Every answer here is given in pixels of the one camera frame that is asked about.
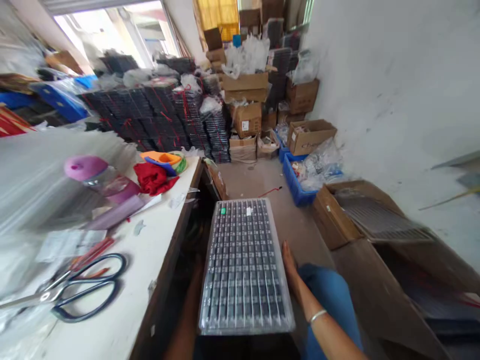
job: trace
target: pink bottle cap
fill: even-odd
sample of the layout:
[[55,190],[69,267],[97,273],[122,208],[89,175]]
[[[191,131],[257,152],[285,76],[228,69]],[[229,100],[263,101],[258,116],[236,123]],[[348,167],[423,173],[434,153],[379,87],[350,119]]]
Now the pink bottle cap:
[[65,161],[63,171],[69,178],[83,182],[100,174],[108,166],[109,163],[98,156],[73,156]]

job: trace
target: yellow curtain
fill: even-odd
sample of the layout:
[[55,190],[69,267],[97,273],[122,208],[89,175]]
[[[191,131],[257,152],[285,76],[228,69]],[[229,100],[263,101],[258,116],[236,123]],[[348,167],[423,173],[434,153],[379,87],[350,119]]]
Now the yellow curtain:
[[194,0],[198,4],[202,30],[219,27],[221,39],[232,41],[240,34],[237,0]]

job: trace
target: plastic bottle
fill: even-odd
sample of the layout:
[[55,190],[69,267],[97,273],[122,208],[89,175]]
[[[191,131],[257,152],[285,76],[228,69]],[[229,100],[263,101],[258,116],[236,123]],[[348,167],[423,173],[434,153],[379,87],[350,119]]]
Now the plastic bottle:
[[136,183],[98,156],[70,157],[63,170],[69,178],[83,183],[116,204],[121,204],[140,192]]

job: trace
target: workbench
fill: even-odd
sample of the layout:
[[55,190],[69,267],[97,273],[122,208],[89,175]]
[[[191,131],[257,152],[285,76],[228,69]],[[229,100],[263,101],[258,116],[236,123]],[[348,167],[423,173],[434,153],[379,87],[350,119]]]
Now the workbench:
[[[147,359],[153,354],[155,325],[161,322],[163,306],[187,230],[192,202],[181,201],[177,208],[169,202],[182,194],[214,204],[216,192],[200,158],[187,158],[188,168],[162,201],[118,226],[119,240],[108,253],[121,253],[128,259],[121,276],[122,289],[114,301],[98,315],[79,322],[56,321],[52,331],[35,353],[35,359],[121,360]],[[200,192],[188,193],[189,188]],[[134,229],[143,220],[138,235]],[[80,300],[95,307],[102,302],[93,293]]]

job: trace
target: silver bracelet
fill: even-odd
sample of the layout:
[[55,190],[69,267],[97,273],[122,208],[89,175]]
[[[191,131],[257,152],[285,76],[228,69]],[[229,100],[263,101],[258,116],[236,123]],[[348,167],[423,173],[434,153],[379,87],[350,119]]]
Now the silver bracelet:
[[312,324],[318,317],[321,317],[323,314],[326,314],[327,310],[323,309],[317,312],[315,315],[313,315],[309,321],[310,324]]

